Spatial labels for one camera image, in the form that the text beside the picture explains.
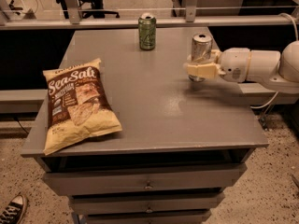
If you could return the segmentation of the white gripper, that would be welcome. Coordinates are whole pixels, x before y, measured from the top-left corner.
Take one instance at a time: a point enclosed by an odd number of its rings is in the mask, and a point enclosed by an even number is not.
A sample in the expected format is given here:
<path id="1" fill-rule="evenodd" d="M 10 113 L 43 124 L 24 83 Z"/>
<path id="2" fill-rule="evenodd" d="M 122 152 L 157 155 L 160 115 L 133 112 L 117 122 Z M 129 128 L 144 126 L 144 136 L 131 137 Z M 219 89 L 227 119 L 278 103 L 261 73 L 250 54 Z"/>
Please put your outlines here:
<path id="1" fill-rule="evenodd" d="M 216 63 L 186 63 L 186 72 L 192 80 L 214 79 L 220 76 L 228 82 L 240 83 L 246 79 L 250 50 L 231 48 L 223 53 L 219 49 L 211 51 L 211 59 Z"/>

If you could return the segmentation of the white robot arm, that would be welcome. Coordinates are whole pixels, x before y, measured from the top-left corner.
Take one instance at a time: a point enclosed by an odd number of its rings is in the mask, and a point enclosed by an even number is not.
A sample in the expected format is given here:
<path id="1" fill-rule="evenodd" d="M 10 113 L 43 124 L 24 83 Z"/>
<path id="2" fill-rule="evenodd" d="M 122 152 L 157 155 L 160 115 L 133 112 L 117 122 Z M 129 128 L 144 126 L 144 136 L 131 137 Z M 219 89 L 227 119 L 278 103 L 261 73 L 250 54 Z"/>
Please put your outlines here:
<path id="1" fill-rule="evenodd" d="M 187 61 L 185 69 L 193 77 L 213 79 L 221 77 L 228 82 L 259 83 L 272 91 L 297 94 L 298 42 L 289 44 L 282 53 L 274 50 L 231 48 L 212 50 L 212 57 L 203 63 Z"/>

